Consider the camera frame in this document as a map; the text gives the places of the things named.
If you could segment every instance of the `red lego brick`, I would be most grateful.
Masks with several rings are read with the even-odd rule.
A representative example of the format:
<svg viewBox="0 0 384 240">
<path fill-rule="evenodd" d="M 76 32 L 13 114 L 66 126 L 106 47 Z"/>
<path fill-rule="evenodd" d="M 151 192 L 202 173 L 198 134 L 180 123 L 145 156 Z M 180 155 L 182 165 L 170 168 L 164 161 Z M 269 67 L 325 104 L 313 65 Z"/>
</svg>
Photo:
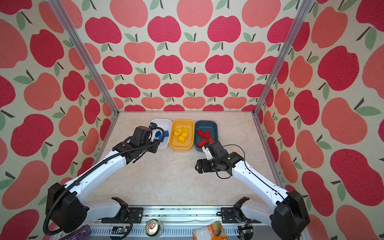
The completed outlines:
<svg viewBox="0 0 384 240">
<path fill-rule="evenodd" d="M 199 142 L 199 144 L 197 145 L 198 147 L 203 147 L 204 144 L 206 144 L 207 141 L 205 139 L 203 139 L 203 141 Z"/>
<path fill-rule="evenodd" d="M 201 131 L 201 130 L 198 130 L 198 131 L 197 131 L 197 134 L 198 134 L 201 138 L 204 138 L 204 137 L 205 137 L 205 134 L 204 134 L 203 131 Z"/>
</svg>

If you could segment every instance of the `snack package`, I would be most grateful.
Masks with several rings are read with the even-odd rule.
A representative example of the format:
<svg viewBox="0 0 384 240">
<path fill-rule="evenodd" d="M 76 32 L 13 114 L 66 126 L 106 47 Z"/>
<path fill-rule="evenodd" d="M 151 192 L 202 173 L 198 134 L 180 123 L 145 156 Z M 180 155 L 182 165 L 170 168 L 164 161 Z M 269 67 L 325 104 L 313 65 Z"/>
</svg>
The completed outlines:
<svg viewBox="0 0 384 240">
<path fill-rule="evenodd" d="M 220 221 L 192 231 L 194 240 L 228 240 Z"/>
</svg>

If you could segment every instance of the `beige table surface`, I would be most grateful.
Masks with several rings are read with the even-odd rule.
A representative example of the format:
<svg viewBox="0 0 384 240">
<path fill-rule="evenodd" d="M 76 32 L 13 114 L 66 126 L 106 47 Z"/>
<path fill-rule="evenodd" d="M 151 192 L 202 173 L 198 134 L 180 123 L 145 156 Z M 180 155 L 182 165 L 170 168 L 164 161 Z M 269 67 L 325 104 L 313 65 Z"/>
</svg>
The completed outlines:
<svg viewBox="0 0 384 240">
<path fill-rule="evenodd" d="M 112 147 L 131 136 L 137 126 L 148 126 L 155 118 L 212 120 L 218 125 L 222 145 L 237 144 L 247 162 L 270 181 L 275 182 L 251 113 L 120 113 L 102 157 Z M 236 146 L 225 147 L 229 153 L 242 155 Z M 136 163 L 116 171 L 87 198 L 103 201 L 119 197 L 129 205 L 233 205 L 242 197 L 265 204 L 240 180 L 219 179 L 215 173 L 199 174 L 196 161 L 205 158 L 194 148 L 189 152 L 173 151 L 170 146 L 156 154 L 147 152 Z"/>
</svg>

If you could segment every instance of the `yellow bin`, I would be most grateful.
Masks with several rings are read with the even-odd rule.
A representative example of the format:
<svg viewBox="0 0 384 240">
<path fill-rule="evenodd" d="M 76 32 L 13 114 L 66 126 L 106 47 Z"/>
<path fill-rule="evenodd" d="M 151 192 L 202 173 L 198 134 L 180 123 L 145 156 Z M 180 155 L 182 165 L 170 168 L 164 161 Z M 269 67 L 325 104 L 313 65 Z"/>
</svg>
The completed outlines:
<svg viewBox="0 0 384 240">
<path fill-rule="evenodd" d="M 185 143 L 181 143 L 177 140 L 174 132 L 178 128 L 187 127 L 188 129 L 188 137 Z M 172 123 L 171 131 L 169 133 L 169 145 L 175 151 L 187 152 L 192 149 L 193 139 L 195 135 L 195 123 L 191 120 L 183 120 L 179 119 Z"/>
</svg>

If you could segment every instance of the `patterned wall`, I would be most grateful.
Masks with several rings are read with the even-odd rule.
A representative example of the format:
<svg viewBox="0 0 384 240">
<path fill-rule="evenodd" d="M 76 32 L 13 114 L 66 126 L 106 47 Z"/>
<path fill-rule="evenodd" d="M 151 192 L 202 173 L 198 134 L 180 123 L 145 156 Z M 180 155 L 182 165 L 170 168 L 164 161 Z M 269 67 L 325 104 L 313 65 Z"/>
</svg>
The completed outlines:
<svg viewBox="0 0 384 240">
<path fill-rule="evenodd" d="M 0 240 L 47 239 L 47 189 L 93 164 L 112 115 L 48 2 L 0 12 Z"/>
<path fill-rule="evenodd" d="M 101 52 L 95 64 L 104 80 L 113 80 L 109 89 L 120 110 L 250 111 L 299 1 L 84 0 L 76 5 L 82 18 L 75 21 L 84 24 L 75 27 L 92 46 L 91 55 Z M 308 38 L 307 26 L 299 50 Z"/>
<path fill-rule="evenodd" d="M 310 39 L 293 44 L 288 78 L 259 113 L 282 182 L 305 198 L 313 240 L 384 238 L 383 19 L 380 0 L 315 2 Z"/>
</svg>

